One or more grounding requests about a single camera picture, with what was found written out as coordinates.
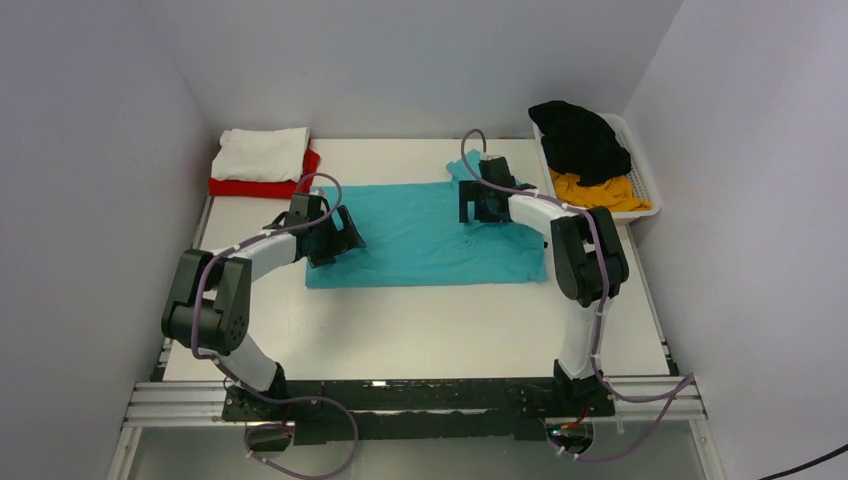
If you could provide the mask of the teal t shirt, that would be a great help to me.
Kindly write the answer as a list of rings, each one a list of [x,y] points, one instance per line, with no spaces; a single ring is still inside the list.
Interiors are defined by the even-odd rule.
[[[349,209],[366,245],[323,267],[309,266],[310,289],[523,284],[548,279],[544,239],[516,223],[462,223],[459,183],[479,171],[481,153],[446,165],[445,182],[329,188]]]

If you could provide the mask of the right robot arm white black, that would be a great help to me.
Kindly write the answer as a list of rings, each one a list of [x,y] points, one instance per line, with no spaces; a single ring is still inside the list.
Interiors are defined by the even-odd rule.
[[[514,223],[541,234],[552,251],[559,290],[580,308],[570,318],[550,391],[555,409],[574,415],[608,386],[600,369],[603,324],[611,300],[629,278],[612,215],[602,207],[565,204],[518,183],[503,157],[485,155],[476,167],[467,157],[461,162],[472,178],[459,183],[459,220]]]

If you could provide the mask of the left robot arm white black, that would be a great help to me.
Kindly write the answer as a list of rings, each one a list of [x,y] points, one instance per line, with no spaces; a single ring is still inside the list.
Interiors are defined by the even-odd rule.
[[[259,233],[216,252],[188,249],[178,261],[161,318],[163,335],[201,360],[213,362],[248,394],[248,407],[264,420],[287,406],[283,367],[249,335],[253,284],[301,260],[312,267],[335,263],[362,249],[349,209],[313,193],[296,193],[288,210]]]

